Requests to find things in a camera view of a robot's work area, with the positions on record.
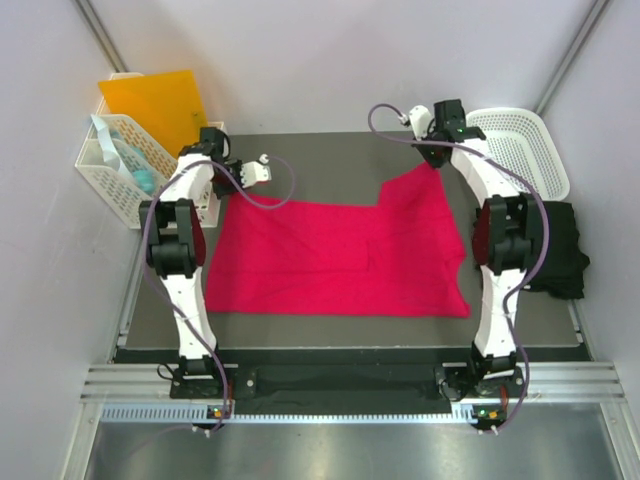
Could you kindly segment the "red t shirt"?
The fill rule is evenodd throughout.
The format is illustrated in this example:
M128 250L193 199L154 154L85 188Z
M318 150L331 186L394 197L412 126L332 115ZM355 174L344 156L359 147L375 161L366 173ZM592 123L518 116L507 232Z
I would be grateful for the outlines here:
M466 258L438 171L381 185L373 206L232 196L205 289L210 313L459 317Z

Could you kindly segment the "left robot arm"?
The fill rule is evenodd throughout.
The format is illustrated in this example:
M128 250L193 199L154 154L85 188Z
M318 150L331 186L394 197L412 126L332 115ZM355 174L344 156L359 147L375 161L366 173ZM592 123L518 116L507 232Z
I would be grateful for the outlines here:
M216 199L234 193L241 170L242 162L230 157L228 135L203 127L199 140L180 151L170 180L153 200L139 206L147 269L163 285L160 294L170 304L179 335L178 365L169 370L173 399L229 398L205 307L206 240L196 203L207 191Z

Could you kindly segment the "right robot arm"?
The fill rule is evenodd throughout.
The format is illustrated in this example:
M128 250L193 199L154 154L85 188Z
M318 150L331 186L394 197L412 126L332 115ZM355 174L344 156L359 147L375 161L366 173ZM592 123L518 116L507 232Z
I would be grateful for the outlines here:
M434 168L451 165L478 202L471 248L482 274L480 324L463 379L451 387L487 396L518 382L514 339L518 295L528 274L536 273L549 245L544 204L521 176L498 164L487 135L467 123L460 100L432 109L416 106L408 115L417 150Z

